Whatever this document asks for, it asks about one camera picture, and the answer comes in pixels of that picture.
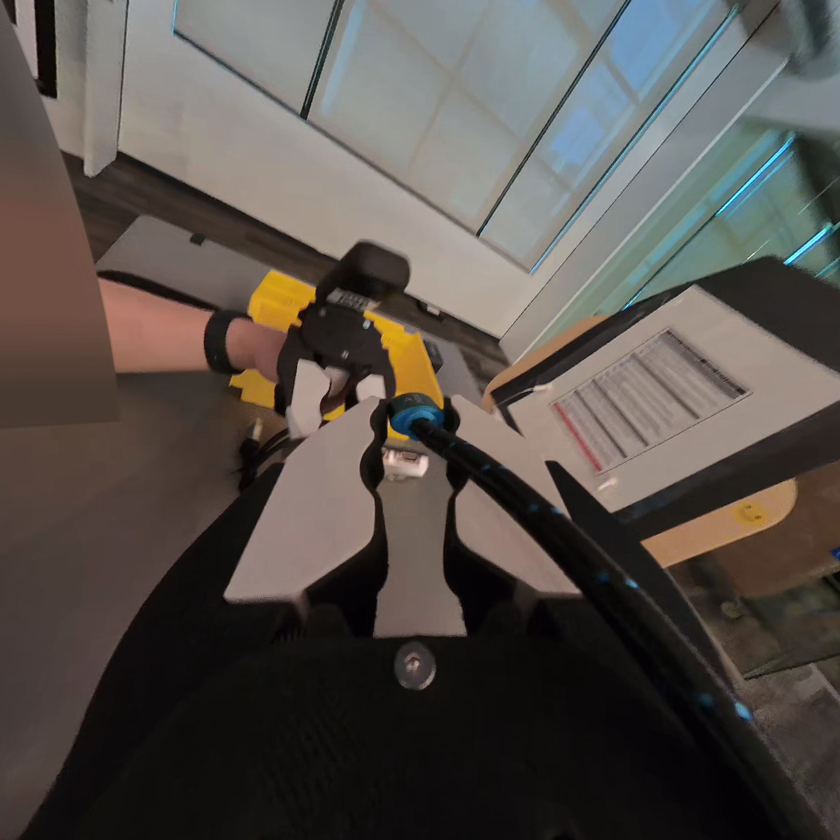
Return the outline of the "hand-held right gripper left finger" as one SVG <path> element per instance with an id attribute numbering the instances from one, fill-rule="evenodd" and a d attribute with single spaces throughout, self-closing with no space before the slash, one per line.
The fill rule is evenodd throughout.
<path id="1" fill-rule="evenodd" d="M 308 437 L 287 458 L 224 592 L 229 603 L 302 604 L 307 589 L 375 535 L 375 493 L 362 459 L 382 452 L 370 396 Z"/>

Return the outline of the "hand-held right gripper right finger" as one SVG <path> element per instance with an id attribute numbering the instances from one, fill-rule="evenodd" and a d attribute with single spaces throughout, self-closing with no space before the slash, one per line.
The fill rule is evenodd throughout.
<path id="1" fill-rule="evenodd" d="M 513 475 L 561 513 L 567 508 L 538 450 L 503 420 L 462 395 L 450 405 L 456 433 Z M 475 481 L 452 489 L 444 531 L 444 577 L 459 599 L 467 597 L 469 573 L 486 571 L 500 583 L 527 588 L 535 595 L 579 596 L 580 591 L 510 513 Z"/>

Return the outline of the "yellow plastic bin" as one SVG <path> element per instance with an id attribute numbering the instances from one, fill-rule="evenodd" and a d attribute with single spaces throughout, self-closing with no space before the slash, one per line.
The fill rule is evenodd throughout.
<path id="1" fill-rule="evenodd" d="M 290 326 L 300 323 L 299 311 L 312 303 L 315 297 L 315 286 L 273 269 L 253 292 L 247 314 L 256 323 L 285 332 Z M 444 396 L 422 337 L 408 332 L 401 324 L 376 310 L 367 310 L 364 315 L 372 320 L 388 351 L 395 375 L 396 395 L 422 393 L 442 407 Z M 233 375 L 228 383 L 240 390 L 242 402 L 265 408 L 272 408 L 275 404 L 275 386 L 257 371 Z"/>

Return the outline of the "silver adapter with black cable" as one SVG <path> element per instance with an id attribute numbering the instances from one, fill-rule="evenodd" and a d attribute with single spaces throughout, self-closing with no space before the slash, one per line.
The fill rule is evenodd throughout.
<path id="1" fill-rule="evenodd" d="M 258 419 L 238 447 L 238 491 L 244 492 L 257 480 L 269 462 L 283 462 L 293 446 L 288 431 L 283 428 L 264 437 L 264 423 Z M 428 469 L 428 457 L 408 449 L 382 449 L 384 478 L 390 481 L 423 478 Z"/>

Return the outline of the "person's left forearm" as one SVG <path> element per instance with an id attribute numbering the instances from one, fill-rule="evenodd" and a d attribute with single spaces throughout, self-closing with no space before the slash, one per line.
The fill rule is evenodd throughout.
<path id="1" fill-rule="evenodd" d="M 116 374 L 208 371 L 212 312 L 99 279 Z"/>

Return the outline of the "black wristband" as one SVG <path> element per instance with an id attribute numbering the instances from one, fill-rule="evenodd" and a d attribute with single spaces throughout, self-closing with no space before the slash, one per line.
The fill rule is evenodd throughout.
<path id="1" fill-rule="evenodd" d="M 216 374 L 234 376 L 245 372 L 231 364 L 227 350 L 227 336 L 230 326 L 236 320 L 252 322 L 245 312 L 216 309 L 213 310 L 203 333 L 203 350 L 207 368 Z"/>

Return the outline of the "protocol sheet on stand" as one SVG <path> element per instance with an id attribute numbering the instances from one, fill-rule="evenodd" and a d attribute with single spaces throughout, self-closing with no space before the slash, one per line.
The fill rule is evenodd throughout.
<path id="1" fill-rule="evenodd" d="M 499 373 L 486 387 L 482 405 L 492 413 L 501 407 L 501 399 L 493 392 L 510 383 L 531 368 L 560 351 L 566 344 L 592 331 L 605 315 L 583 318 L 538 349 L 523 356 L 518 362 Z M 674 528 L 642 541 L 660 566 L 668 568 L 703 553 L 719 549 L 730 543 L 753 536 L 782 522 L 793 510 L 798 496 L 796 479 L 788 479 L 770 488 L 758 491 L 748 497 L 736 500 L 703 516 L 686 521 Z M 768 514 L 767 520 L 758 527 L 741 521 L 734 509 L 744 501 L 758 502 Z"/>
<path id="2" fill-rule="evenodd" d="M 508 425 L 519 431 L 513 404 L 535 396 L 596 351 L 683 298 L 702 291 L 749 324 L 832 374 L 838 374 L 838 289 L 796 266 L 764 257 L 678 285 L 607 316 L 547 356 L 526 363 L 508 381 L 488 386 L 488 397 Z M 838 397 L 803 418 L 782 423 L 735 452 L 716 458 L 690 476 L 667 480 L 661 489 L 619 505 L 616 518 L 640 538 L 651 537 L 723 505 L 838 462 Z"/>

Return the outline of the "printed instruction sheet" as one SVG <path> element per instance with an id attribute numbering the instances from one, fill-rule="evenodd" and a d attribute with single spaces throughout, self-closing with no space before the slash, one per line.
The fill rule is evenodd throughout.
<path id="1" fill-rule="evenodd" d="M 751 393 L 706 352 L 665 329 L 561 395 L 551 409 L 599 476 Z"/>

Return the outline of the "large paned window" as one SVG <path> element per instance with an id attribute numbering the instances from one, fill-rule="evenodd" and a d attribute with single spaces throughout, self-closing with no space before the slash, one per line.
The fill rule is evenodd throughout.
<path id="1" fill-rule="evenodd" d="M 735 14 L 712 1 L 181 1 L 172 26 L 534 270 Z"/>

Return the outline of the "glass wall panel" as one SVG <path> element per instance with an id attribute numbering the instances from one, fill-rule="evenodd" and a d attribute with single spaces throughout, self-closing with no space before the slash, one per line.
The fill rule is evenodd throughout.
<path id="1" fill-rule="evenodd" d="M 838 286 L 838 141 L 740 134 L 746 149 L 627 278 L 619 308 L 767 256 Z"/>

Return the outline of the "metal ventilation duct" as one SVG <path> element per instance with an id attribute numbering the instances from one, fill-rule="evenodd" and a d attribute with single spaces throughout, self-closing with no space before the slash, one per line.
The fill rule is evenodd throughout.
<path id="1" fill-rule="evenodd" d="M 781 1 L 791 38 L 791 66 L 815 79 L 839 72 L 839 2 Z"/>

